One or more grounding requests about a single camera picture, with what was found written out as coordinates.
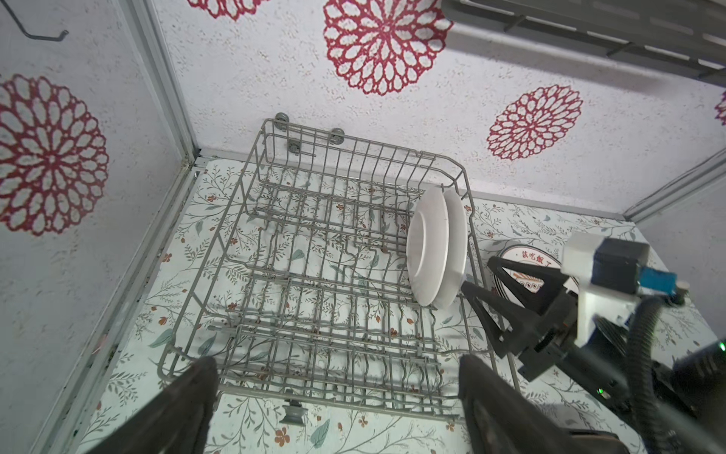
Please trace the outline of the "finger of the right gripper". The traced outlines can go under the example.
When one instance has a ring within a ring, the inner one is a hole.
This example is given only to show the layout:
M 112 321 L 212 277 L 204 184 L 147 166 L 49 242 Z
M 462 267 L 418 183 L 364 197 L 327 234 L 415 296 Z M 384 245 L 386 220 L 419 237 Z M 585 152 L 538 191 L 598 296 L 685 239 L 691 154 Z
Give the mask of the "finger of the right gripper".
M 512 292 L 519 292 L 520 305 L 471 281 L 461 285 L 464 298 L 500 358 L 509 354 L 519 356 L 545 336 L 542 314 L 545 288 L 532 292 L 517 281 L 513 285 Z
M 502 296 L 507 296 L 509 292 L 513 303 L 519 303 L 538 315 L 544 315 L 548 311 L 569 279 L 558 268 L 516 262 L 502 257 L 490 257 L 487 267 L 492 272 Z M 534 280 L 540 286 L 534 291 L 518 280 L 522 277 L 526 277 L 527 281 Z

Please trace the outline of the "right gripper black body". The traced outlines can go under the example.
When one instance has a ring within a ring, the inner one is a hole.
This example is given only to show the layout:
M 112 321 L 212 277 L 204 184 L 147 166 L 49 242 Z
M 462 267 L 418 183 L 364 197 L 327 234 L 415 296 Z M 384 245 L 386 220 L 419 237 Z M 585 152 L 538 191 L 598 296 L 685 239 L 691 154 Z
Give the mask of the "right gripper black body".
M 519 355 L 518 373 L 533 381 L 560 362 L 573 347 L 577 336 L 578 295 L 564 289 L 554 299 L 542 319 L 544 333 Z

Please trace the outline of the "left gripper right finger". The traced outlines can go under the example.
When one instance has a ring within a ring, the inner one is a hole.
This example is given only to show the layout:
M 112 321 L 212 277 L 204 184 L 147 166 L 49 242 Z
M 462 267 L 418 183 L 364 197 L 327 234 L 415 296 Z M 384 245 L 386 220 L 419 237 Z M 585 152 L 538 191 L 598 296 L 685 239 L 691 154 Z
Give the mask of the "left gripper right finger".
M 627 453 L 605 431 L 562 429 L 475 355 L 459 360 L 459 400 L 473 453 Z

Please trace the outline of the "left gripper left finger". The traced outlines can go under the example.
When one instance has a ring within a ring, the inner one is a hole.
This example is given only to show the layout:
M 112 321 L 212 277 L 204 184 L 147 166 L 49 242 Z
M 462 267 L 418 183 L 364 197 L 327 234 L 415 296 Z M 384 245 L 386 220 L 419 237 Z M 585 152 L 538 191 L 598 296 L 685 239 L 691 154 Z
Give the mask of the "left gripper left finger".
M 211 357 L 195 361 L 93 453 L 202 453 L 217 401 L 219 373 Z

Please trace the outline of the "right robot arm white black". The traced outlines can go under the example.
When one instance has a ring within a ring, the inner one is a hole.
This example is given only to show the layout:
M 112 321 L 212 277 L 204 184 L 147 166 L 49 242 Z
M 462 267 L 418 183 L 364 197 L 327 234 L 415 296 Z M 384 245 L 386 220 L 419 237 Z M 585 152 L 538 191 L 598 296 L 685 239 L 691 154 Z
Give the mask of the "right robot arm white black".
M 724 341 L 672 366 L 652 357 L 661 314 L 684 304 L 671 274 L 645 267 L 639 257 L 604 253 L 575 270 L 501 257 L 488 265 L 514 301 L 471 282 L 461 290 L 495 353 L 516 355 L 524 378 L 561 369 L 632 427 L 650 453 L 724 452 Z M 607 432 L 559 427 L 472 355 L 459 362 L 459 400 L 478 453 L 625 448 Z

